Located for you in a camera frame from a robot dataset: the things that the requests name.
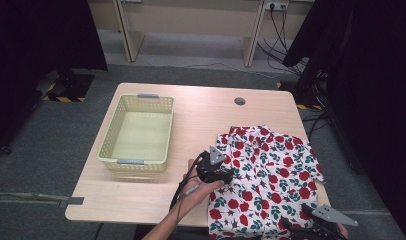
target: basket handle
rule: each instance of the basket handle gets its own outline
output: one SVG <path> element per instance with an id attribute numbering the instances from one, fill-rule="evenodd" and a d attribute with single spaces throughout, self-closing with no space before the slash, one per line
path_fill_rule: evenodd
<path id="1" fill-rule="evenodd" d="M 139 93 L 138 98 L 159 98 L 158 94 L 153 93 Z"/>
<path id="2" fill-rule="evenodd" d="M 132 164 L 132 165 L 144 165 L 144 160 L 138 159 L 118 159 L 118 164 Z"/>

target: round hole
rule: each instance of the round hole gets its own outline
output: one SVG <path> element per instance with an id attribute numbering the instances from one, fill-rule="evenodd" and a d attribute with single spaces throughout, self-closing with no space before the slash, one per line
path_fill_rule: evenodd
<path id="1" fill-rule="evenodd" d="M 243 106 L 244 104 L 246 104 L 246 100 L 244 98 L 240 98 L 240 97 L 234 99 L 234 102 L 235 102 L 235 104 L 240 105 L 240 106 Z"/>

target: gray carpet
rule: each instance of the gray carpet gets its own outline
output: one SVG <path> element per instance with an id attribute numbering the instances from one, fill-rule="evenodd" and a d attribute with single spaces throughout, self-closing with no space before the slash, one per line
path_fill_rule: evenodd
<path id="1" fill-rule="evenodd" d="M 110 65 L 108 72 L 77 72 L 95 75 L 85 101 L 42 101 L 13 139 L 13 152 L 0 156 L 0 239 L 94 238 L 99 223 L 71 222 L 58 203 L 72 194 L 119 83 L 275 90 L 278 81 L 297 80 L 288 74 L 272 80 L 232 71 L 116 65 Z M 299 113 L 302 119 L 320 114 Z M 305 123 L 307 131 L 311 124 Z M 405 239 L 369 179 L 350 169 L 330 126 L 314 132 L 311 143 L 324 170 L 332 207 L 359 222 L 359 227 L 348 227 L 350 239 Z M 134 225 L 104 224 L 98 239 L 133 239 L 134 231 Z"/>

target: red rose print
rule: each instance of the red rose print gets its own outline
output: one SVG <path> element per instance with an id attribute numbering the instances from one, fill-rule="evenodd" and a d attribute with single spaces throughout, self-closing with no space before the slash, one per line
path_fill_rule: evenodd
<path id="1" fill-rule="evenodd" d="M 281 175 L 283 178 L 287 178 L 287 177 L 290 175 L 290 173 L 288 172 L 287 169 L 281 168 L 281 170 L 280 170 L 280 175 Z"/>
<path id="2" fill-rule="evenodd" d="M 240 152 L 240 151 L 235 151 L 235 152 L 232 153 L 232 155 L 233 155 L 235 158 L 238 158 L 238 157 L 241 156 L 241 152 Z"/>
<path id="3" fill-rule="evenodd" d="M 313 148 L 311 148 L 311 149 L 309 150 L 309 152 L 310 152 L 310 154 L 312 154 L 312 156 L 315 157 L 315 151 L 313 151 Z"/>
<path id="4" fill-rule="evenodd" d="M 311 217 L 310 217 L 309 215 L 307 215 L 306 213 L 304 213 L 303 211 L 300 211 L 300 212 L 299 212 L 299 216 L 300 216 L 300 218 L 303 219 L 303 220 L 309 220 L 309 219 L 311 219 Z"/>
<path id="5" fill-rule="evenodd" d="M 226 158 L 224 160 L 224 164 L 230 164 L 231 163 L 231 158 L 228 155 L 225 155 Z"/>
<path id="6" fill-rule="evenodd" d="M 261 217 L 262 219 L 265 219 L 267 216 L 268 216 L 268 214 L 267 214 L 265 211 L 262 211 L 262 212 L 260 213 L 260 217 Z"/>
<path id="7" fill-rule="evenodd" d="M 242 136 L 242 135 L 246 134 L 246 129 L 244 129 L 244 128 L 237 128 L 237 129 L 235 130 L 235 133 L 237 133 L 238 135 Z"/>
<path id="8" fill-rule="evenodd" d="M 284 137 L 283 136 L 276 136 L 275 141 L 277 142 L 284 142 Z"/>
<path id="9" fill-rule="evenodd" d="M 237 127 L 231 127 L 229 134 L 232 134 L 232 133 L 234 133 L 235 131 L 237 131 Z"/>
<path id="10" fill-rule="evenodd" d="M 215 201 L 215 199 L 216 199 L 216 194 L 214 193 L 214 192 L 211 192 L 210 193 L 210 201 Z"/>
<path id="11" fill-rule="evenodd" d="M 269 151 L 269 145 L 266 144 L 266 143 L 263 143 L 263 144 L 262 144 L 262 149 L 263 149 L 263 151 L 265 151 L 265 152 Z"/>
<path id="12" fill-rule="evenodd" d="M 293 143 L 291 143 L 291 142 L 286 142 L 286 143 L 285 143 L 285 148 L 287 148 L 288 150 L 293 150 Z"/>
<path id="13" fill-rule="evenodd" d="M 278 193 L 271 194 L 271 200 L 276 204 L 280 204 L 282 201 L 281 196 Z"/>
<path id="14" fill-rule="evenodd" d="M 227 143 L 228 143 L 228 138 L 227 138 L 227 136 L 228 136 L 228 135 L 222 135 L 222 136 L 221 136 L 221 142 L 222 142 L 222 144 L 227 144 Z"/>
<path id="15" fill-rule="evenodd" d="M 246 203 L 246 202 L 240 204 L 240 210 L 241 210 L 242 212 L 246 212 L 247 210 L 249 210 L 249 204 Z"/>
<path id="16" fill-rule="evenodd" d="M 236 168 L 240 167 L 240 161 L 234 160 L 234 161 L 232 161 L 232 163 L 234 164 L 234 167 L 236 167 Z"/>
<path id="17" fill-rule="evenodd" d="M 214 208 L 212 210 L 209 211 L 210 217 L 214 220 L 219 220 L 222 218 L 221 216 L 221 212 L 219 212 L 218 209 Z"/>
<path id="18" fill-rule="evenodd" d="M 299 189 L 299 195 L 303 199 L 308 199 L 310 197 L 310 191 L 307 188 Z"/>
<path id="19" fill-rule="evenodd" d="M 240 223 L 243 224 L 244 226 L 249 225 L 249 222 L 247 221 L 247 217 L 245 215 L 240 216 Z"/>
<path id="20" fill-rule="evenodd" d="M 244 148 L 244 143 L 243 142 L 235 142 L 235 148 L 238 150 L 241 150 Z"/>
<path id="21" fill-rule="evenodd" d="M 310 177 L 310 174 L 307 171 L 303 171 L 303 172 L 299 173 L 299 178 L 302 181 L 308 180 L 309 177 Z"/>
<path id="22" fill-rule="evenodd" d="M 281 230 L 285 230 L 286 228 L 284 227 L 284 225 L 282 224 L 281 221 L 278 222 L 278 228 Z"/>
<path id="23" fill-rule="evenodd" d="M 293 143 L 294 143 L 295 145 L 297 145 L 297 144 L 303 144 L 303 142 L 302 142 L 302 140 L 301 140 L 300 138 L 293 138 Z"/>
<path id="24" fill-rule="evenodd" d="M 260 134 L 263 135 L 263 136 L 266 136 L 266 135 L 269 134 L 269 130 L 266 129 L 266 128 L 262 128 L 262 129 L 260 130 Z"/>
<path id="25" fill-rule="evenodd" d="M 232 232 L 223 232 L 222 234 L 224 234 L 225 236 L 228 236 L 228 237 L 234 237 L 235 236 L 235 233 L 232 233 Z"/>
<path id="26" fill-rule="evenodd" d="M 283 163 L 286 167 L 290 167 L 294 163 L 294 161 L 291 157 L 285 157 L 283 159 Z"/>
<path id="27" fill-rule="evenodd" d="M 319 173 L 322 173 L 321 165 L 316 164 L 316 170 L 318 170 Z"/>
<path id="28" fill-rule="evenodd" d="M 268 178 L 269 178 L 270 183 L 277 183 L 278 182 L 278 178 L 275 175 L 270 175 Z"/>
<path id="29" fill-rule="evenodd" d="M 315 191 L 317 189 L 315 181 L 312 181 L 308 184 L 308 187 L 310 188 L 310 190 Z"/>
<path id="30" fill-rule="evenodd" d="M 235 199 L 231 199 L 228 202 L 228 207 L 230 207 L 231 209 L 236 209 L 238 208 L 238 201 Z"/>
<path id="31" fill-rule="evenodd" d="M 253 194 L 248 191 L 243 191 L 243 199 L 246 201 L 251 201 L 253 199 Z"/>
<path id="32" fill-rule="evenodd" d="M 263 200 L 261 201 L 261 204 L 262 204 L 262 208 L 263 208 L 263 209 L 269 209 L 269 202 L 266 201 L 265 199 L 263 199 Z"/>

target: black cable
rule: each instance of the black cable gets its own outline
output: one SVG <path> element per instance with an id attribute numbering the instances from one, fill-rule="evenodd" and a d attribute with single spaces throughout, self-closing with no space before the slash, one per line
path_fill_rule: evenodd
<path id="1" fill-rule="evenodd" d="M 181 193 L 182 189 L 184 188 L 185 185 L 187 185 L 188 180 L 190 180 L 190 174 L 191 172 L 194 170 L 194 167 L 196 167 L 198 161 L 203 158 L 203 156 L 206 154 L 206 152 L 202 152 L 199 154 L 199 156 L 197 156 L 197 158 L 194 160 L 193 164 L 191 165 L 190 169 L 188 169 L 187 174 L 184 176 L 184 178 L 182 179 L 182 181 L 178 184 L 178 188 L 174 194 L 174 197 L 172 198 L 171 201 L 171 205 L 169 206 L 169 211 L 174 207 L 174 205 L 177 203 L 178 201 L 178 197 L 179 194 Z"/>
<path id="2" fill-rule="evenodd" d="M 286 21 L 286 19 L 287 19 L 287 11 L 286 11 L 286 9 L 285 9 L 285 6 L 284 5 L 281 5 L 281 8 L 282 8 L 282 12 L 283 12 L 283 27 L 282 27 L 282 29 L 283 29 L 283 33 L 284 33 L 284 48 L 285 48 L 285 52 L 286 53 L 288 53 L 288 48 L 287 48 L 287 42 L 285 41 L 285 21 Z"/>
<path id="3" fill-rule="evenodd" d="M 315 130 L 316 123 L 317 123 L 319 120 L 323 119 L 324 116 L 326 116 L 326 113 L 322 113 L 321 115 L 319 115 L 319 117 L 318 117 L 317 119 L 314 120 L 315 122 L 312 124 L 312 128 L 310 129 L 310 131 L 309 131 L 309 133 L 308 133 L 308 134 L 309 134 L 309 136 L 308 136 L 309 142 L 311 141 L 312 133 L 313 133 L 314 131 L 320 129 L 320 128 L 317 128 L 317 129 Z"/>
<path id="4" fill-rule="evenodd" d="M 282 45 L 285 49 L 287 49 L 287 46 L 285 45 L 285 43 L 283 42 L 283 40 L 282 40 L 282 38 L 281 38 L 281 35 L 282 35 L 283 31 L 284 31 L 284 24 L 283 24 L 283 28 L 281 29 L 281 32 L 278 32 L 277 24 L 275 23 L 273 13 L 274 13 L 274 11 L 273 11 L 273 9 L 271 9 L 271 20 L 272 20 L 272 23 L 274 23 L 275 32 L 276 32 L 277 35 L 278 35 L 278 39 L 279 39 L 281 45 Z"/>
<path id="5" fill-rule="evenodd" d="M 338 237 L 339 237 L 341 240 L 349 240 L 349 239 L 347 239 L 345 236 L 343 236 L 343 234 L 341 234 L 341 233 L 338 233 Z"/>
<path id="6" fill-rule="evenodd" d="M 266 55 L 268 55 L 268 65 L 269 65 L 269 67 L 271 67 L 272 69 L 276 69 L 276 70 L 282 70 L 282 71 L 287 71 L 287 72 L 290 72 L 290 73 L 298 74 L 296 71 L 291 70 L 290 68 L 284 69 L 284 68 L 276 68 L 276 67 L 271 66 L 271 64 L 269 62 L 270 58 L 273 58 L 273 59 L 277 60 L 278 62 L 281 62 L 282 60 L 280 58 L 276 57 L 275 55 L 270 54 L 266 49 L 264 49 L 260 45 L 260 43 L 257 43 L 257 45 Z"/>
<path id="7" fill-rule="evenodd" d="M 101 231 L 101 228 L 103 227 L 103 224 L 104 224 L 104 223 L 100 223 L 100 225 L 98 226 L 97 232 L 96 232 L 96 234 L 94 235 L 94 240 L 97 240 L 97 239 L 98 239 L 98 235 L 100 234 L 100 231 Z"/>
<path id="8" fill-rule="evenodd" d="M 309 115 L 309 116 L 303 118 L 303 119 L 302 119 L 302 122 L 315 121 L 316 119 L 319 119 L 321 115 L 319 115 L 319 114 L 318 114 L 318 115 Z"/>
<path id="9" fill-rule="evenodd" d="M 315 132 L 316 130 L 319 130 L 319 129 L 325 127 L 325 126 L 328 125 L 328 124 L 329 124 L 329 122 L 326 122 L 326 123 L 324 123 L 322 126 L 317 127 L 317 128 L 314 128 L 314 129 L 313 129 L 313 132 Z"/>
<path id="10" fill-rule="evenodd" d="M 268 46 L 269 48 L 272 48 L 276 53 L 279 53 L 279 54 L 284 55 L 284 56 L 286 55 L 286 53 L 283 53 L 283 52 L 281 52 L 281 51 L 275 49 L 275 45 L 277 44 L 278 39 L 277 39 L 277 41 L 275 41 L 275 43 L 274 43 L 273 46 L 269 45 L 269 43 L 266 41 L 265 38 L 263 38 L 263 41 L 265 42 L 266 46 Z M 303 60 L 300 60 L 299 63 L 300 63 L 301 65 L 305 66 L 305 67 L 306 67 L 306 65 L 307 65 L 307 63 L 306 63 L 305 61 L 303 61 Z"/>

